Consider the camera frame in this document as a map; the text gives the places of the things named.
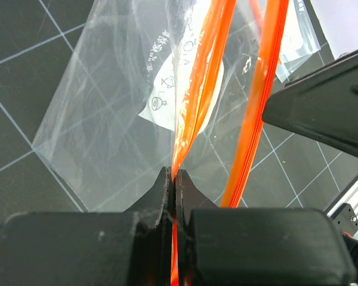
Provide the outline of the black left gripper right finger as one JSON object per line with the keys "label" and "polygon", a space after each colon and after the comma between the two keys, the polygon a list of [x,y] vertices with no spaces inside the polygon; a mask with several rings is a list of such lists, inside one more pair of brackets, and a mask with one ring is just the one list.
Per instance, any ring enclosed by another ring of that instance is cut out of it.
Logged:
{"label": "black left gripper right finger", "polygon": [[349,285],[357,270],[316,209],[222,208],[175,179],[179,285]]}

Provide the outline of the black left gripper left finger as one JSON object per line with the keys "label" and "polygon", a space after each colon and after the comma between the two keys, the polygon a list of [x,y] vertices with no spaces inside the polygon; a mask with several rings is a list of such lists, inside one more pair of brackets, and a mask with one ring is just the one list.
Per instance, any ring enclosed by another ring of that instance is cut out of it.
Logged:
{"label": "black left gripper left finger", "polygon": [[0,285],[169,285],[174,188],[163,167],[123,212],[27,212],[0,226]]}

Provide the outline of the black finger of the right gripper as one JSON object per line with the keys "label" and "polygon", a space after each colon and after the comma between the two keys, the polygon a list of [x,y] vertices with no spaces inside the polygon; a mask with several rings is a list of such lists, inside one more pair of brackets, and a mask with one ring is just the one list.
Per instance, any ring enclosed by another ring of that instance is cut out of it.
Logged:
{"label": "black finger of the right gripper", "polygon": [[262,120],[358,158],[358,49],[275,92]]}

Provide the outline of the clear zip bag orange zipper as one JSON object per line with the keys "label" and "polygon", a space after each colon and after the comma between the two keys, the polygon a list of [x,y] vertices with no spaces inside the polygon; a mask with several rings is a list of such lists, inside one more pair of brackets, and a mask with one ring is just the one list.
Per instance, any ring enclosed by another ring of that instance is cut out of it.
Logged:
{"label": "clear zip bag orange zipper", "polygon": [[237,207],[292,1],[95,1],[33,144],[89,211],[123,211],[163,173],[169,284],[189,175]]}

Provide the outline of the spare clear zip bag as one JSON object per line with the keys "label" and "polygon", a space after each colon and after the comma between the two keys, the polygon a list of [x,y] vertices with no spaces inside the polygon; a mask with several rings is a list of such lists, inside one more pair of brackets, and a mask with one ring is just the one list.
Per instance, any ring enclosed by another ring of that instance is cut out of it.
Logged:
{"label": "spare clear zip bag", "polygon": [[320,43],[305,2],[289,1],[280,48],[280,63],[276,69],[277,79],[282,83],[290,79],[291,74],[319,50]]}

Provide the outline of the black grid cutting mat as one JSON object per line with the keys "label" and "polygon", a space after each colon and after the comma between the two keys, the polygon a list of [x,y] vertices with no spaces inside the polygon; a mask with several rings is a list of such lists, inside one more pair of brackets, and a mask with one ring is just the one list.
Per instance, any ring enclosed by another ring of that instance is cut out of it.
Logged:
{"label": "black grid cutting mat", "polygon": [[[0,224],[22,212],[87,212],[33,144],[95,1],[0,1]],[[264,125],[241,207],[326,209],[358,158]]]}

